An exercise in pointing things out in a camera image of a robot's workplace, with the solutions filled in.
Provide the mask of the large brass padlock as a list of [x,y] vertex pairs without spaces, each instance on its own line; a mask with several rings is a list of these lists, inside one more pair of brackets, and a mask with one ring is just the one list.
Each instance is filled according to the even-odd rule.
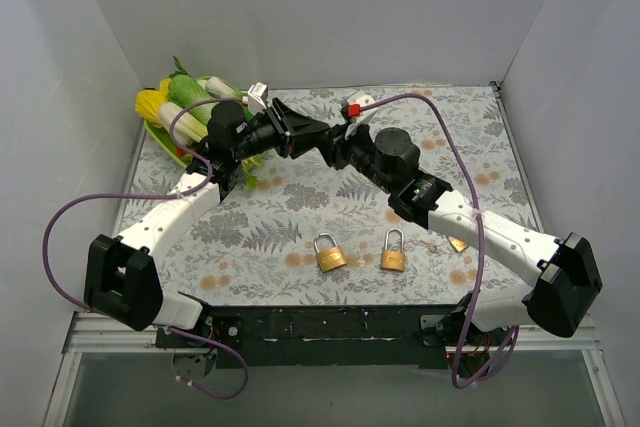
[[448,241],[455,252],[460,253],[465,251],[468,248],[468,244],[460,239],[449,237]]

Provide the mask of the long shackle brass padlock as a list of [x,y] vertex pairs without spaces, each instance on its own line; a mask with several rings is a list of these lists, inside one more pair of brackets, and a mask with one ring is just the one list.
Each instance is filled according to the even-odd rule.
[[[391,237],[398,237],[398,246],[393,248]],[[380,260],[380,268],[392,272],[404,272],[406,269],[406,255],[404,253],[404,232],[399,228],[390,228],[384,237],[383,250]]]

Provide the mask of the small brass padlock shackle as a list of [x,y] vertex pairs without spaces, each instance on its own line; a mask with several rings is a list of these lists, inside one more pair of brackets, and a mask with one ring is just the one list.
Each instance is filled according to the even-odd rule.
[[[320,243],[327,241],[330,243],[328,248],[323,248]],[[317,264],[322,273],[328,273],[335,269],[345,267],[348,260],[343,249],[338,245],[335,238],[326,232],[319,233],[313,240],[313,247],[316,255]]]

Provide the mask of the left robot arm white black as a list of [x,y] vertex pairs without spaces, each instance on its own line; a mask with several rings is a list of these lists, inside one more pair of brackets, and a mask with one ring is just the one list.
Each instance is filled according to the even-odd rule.
[[205,149],[181,176],[170,199],[158,203],[116,237],[90,245],[84,300],[94,311],[141,331],[172,326],[193,347],[213,333],[201,302],[162,288],[157,264],[176,242],[240,181],[243,160],[274,149],[295,158],[314,148],[329,130],[325,122],[297,113],[279,100],[247,119],[238,102],[212,110]]

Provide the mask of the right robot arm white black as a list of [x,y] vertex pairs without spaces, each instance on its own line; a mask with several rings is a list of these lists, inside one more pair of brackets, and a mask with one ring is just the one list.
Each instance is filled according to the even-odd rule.
[[560,338],[574,335],[603,284],[591,243],[576,233],[566,238],[536,232],[491,211],[481,210],[448,182],[418,166],[409,134],[385,128],[371,136],[366,125],[354,131],[334,126],[320,138],[325,162],[354,167],[388,193],[403,220],[457,238],[520,278],[506,290],[466,295],[444,327],[464,344],[490,331],[534,324]]

